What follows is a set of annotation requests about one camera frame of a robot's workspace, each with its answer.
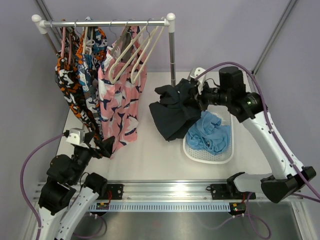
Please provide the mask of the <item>dark navy shorts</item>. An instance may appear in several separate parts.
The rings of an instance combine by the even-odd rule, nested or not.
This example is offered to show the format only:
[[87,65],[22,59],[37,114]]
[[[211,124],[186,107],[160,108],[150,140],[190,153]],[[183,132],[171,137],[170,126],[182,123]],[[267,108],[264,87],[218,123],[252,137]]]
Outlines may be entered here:
[[201,109],[193,96],[197,88],[183,78],[176,86],[163,85],[154,91],[159,101],[150,103],[149,110],[158,132],[168,142],[183,139],[201,118]]

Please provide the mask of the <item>light blue shorts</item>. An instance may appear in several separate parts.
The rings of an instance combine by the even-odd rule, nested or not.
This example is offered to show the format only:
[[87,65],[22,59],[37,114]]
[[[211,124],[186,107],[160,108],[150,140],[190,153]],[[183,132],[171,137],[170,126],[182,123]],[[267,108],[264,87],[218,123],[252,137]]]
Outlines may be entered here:
[[231,127],[222,125],[222,119],[203,111],[200,119],[186,134],[186,142],[193,150],[204,150],[212,155],[224,153],[230,144]]

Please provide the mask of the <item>cream hanger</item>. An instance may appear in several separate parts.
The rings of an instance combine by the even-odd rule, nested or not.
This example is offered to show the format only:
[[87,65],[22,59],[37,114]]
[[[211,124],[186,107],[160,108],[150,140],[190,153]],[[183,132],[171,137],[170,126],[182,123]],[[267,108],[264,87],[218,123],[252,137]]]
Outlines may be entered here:
[[135,64],[133,65],[133,68],[131,70],[130,74],[130,80],[132,84],[135,84],[138,77],[144,70],[144,67],[146,66],[151,53],[153,52],[156,44],[159,41],[159,38],[163,32],[164,27],[163,26],[156,26],[151,33],[148,32],[148,29],[146,28],[146,31],[148,32],[148,38],[144,40],[142,47],[142,52],[139,54],[139,57],[137,58]]
[[146,38],[143,38],[143,33],[148,30],[148,26],[145,25],[143,28],[139,26],[126,25],[120,36],[120,38],[115,42],[110,54],[114,56],[117,50],[119,50],[119,55],[115,57],[115,62],[109,68],[108,77],[110,83],[114,84],[120,79],[121,75],[130,64],[133,64],[131,69],[131,83],[135,83],[141,71],[144,69],[146,62],[142,62],[142,67],[135,73],[138,69],[138,65],[143,60],[147,58],[147,50],[152,42],[154,33],[149,32]]

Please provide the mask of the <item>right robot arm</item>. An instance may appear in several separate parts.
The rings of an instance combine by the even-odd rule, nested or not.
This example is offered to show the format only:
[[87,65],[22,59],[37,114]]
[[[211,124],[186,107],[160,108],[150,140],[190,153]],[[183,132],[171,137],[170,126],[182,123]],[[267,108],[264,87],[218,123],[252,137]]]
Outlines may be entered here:
[[269,174],[238,172],[230,176],[226,180],[228,196],[237,199],[243,193],[259,193],[279,203],[308,184],[316,176],[315,169],[295,157],[272,122],[262,94],[246,90],[244,72],[227,64],[218,71],[216,87],[209,87],[206,73],[195,67],[188,75],[196,88],[194,99],[203,110],[209,105],[226,107],[255,139],[271,168]]

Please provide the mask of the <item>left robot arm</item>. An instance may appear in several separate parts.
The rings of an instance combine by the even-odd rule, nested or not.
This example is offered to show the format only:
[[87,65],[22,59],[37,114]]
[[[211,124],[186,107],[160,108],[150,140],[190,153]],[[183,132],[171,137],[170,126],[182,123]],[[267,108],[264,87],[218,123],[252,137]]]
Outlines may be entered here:
[[38,200],[41,221],[38,240],[69,240],[78,223],[94,201],[105,196],[112,199],[108,180],[97,173],[87,175],[79,193],[75,185],[83,176],[92,158],[110,157],[114,137],[98,140],[97,146],[90,142],[93,132],[80,128],[66,130],[63,136],[73,146],[73,155],[60,154],[54,157],[46,172],[47,180]]

